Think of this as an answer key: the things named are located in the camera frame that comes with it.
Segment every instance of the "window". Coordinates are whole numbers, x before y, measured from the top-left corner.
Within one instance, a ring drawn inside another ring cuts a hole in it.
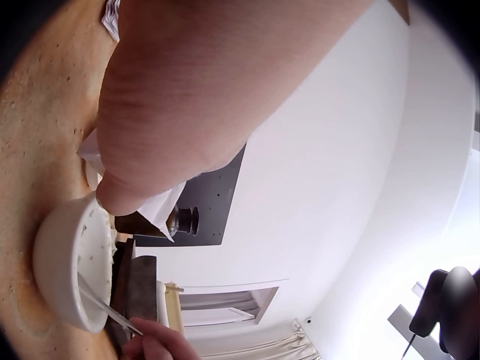
[[[180,294],[183,325],[260,321],[278,287],[233,292]]]

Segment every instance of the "curtain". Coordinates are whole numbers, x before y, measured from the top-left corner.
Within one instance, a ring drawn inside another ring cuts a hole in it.
[[[203,360],[322,360],[298,322],[295,332],[282,339],[249,348],[203,355]]]

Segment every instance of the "speckled countertop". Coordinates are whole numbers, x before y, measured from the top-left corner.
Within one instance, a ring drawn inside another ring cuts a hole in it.
[[[62,323],[33,280],[42,219],[88,192],[76,150],[92,130],[115,42],[104,2],[73,0],[31,40],[0,88],[0,324],[21,359],[115,359],[107,335]]]

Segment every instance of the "white paper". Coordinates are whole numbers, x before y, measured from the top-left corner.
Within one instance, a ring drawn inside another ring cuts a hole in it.
[[[103,166],[100,158],[100,152],[98,150],[96,129],[93,130],[92,133],[88,135],[88,137],[80,145],[77,154],[87,162],[88,166],[91,167],[90,169],[87,168],[87,170],[95,170],[99,174],[97,178],[98,181],[91,180],[92,176],[89,176],[89,174],[87,175],[88,185],[92,191],[94,191],[98,185],[98,182],[101,180],[101,175],[103,175],[105,172],[105,167]],[[157,196],[151,197],[137,210],[144,218],[150,221],[152,225],[159,229],[171,242],[174,241],[168,232],[166,221],[175,207],[175,204],[177,203],[184,187],[185,182]]]
[[[108,30],[112,38],[120,41],[119,37],[119,7],[120,0],[108,0],[105,5],[105,14],[102,18],[103,26]]]

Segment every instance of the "ceramic bowl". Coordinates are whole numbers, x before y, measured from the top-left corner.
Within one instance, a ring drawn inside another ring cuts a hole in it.
[[[77,272],[108,304],[111,266],[110,222],[95,192],[60,205],[41,224],[33,250],[35,280],[63,321],[90,333],[103,329],[107,315],[80,294]]]

